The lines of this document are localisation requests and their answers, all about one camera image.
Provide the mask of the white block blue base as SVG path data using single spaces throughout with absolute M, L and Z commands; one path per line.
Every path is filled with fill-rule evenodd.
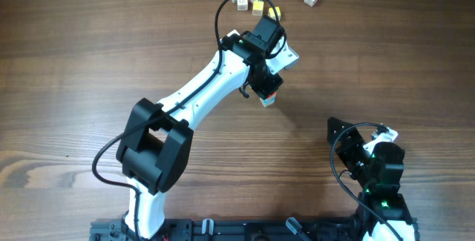
M 275 97 L 269 97 L 267 99 L 261 99 L 261 104 L 264 106 L 264 107 L 268 107 L 270 105 L 272 105 L 273 103 L 275 102 Z

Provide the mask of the red letter I block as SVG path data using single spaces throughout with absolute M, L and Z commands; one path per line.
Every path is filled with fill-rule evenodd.
M 267 97 L 266 100 L 274 99 L 275 96 L 276 96 L 276 94 L 277 94 L 277 92 L 274 92 L 274 93 L 270 94 L 270 95 Z

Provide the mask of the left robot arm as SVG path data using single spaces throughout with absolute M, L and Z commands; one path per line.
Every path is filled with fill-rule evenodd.
M 130 113 L 116 158 L 131 188 L 122 229 L 132 240 L 152 240 L 164 226 L 166 193 L 183 174 L 194 130 L 209 112 L 234 90 L 251 88 L 271 100 L 283 83 L 279 71 L 299 60 L 283 27 L 268 16 L 217 44 L 210 63 L 181 89 L 158 102 L 143 98 Z

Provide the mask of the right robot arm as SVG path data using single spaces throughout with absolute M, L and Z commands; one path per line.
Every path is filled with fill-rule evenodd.
M 420 239 L 416 218 L 399 193 L 405 150 L 394 143 L 397 136 L 383 124 L 351 124 L 335 117 L 327 120 L 330 167 L 337 183 L 358 203 L 347 226 L 346 238 L 350 240 Z M 361 186 L 360 193 L 354 194 L 342 182 L 335 168 L 336 156 Z

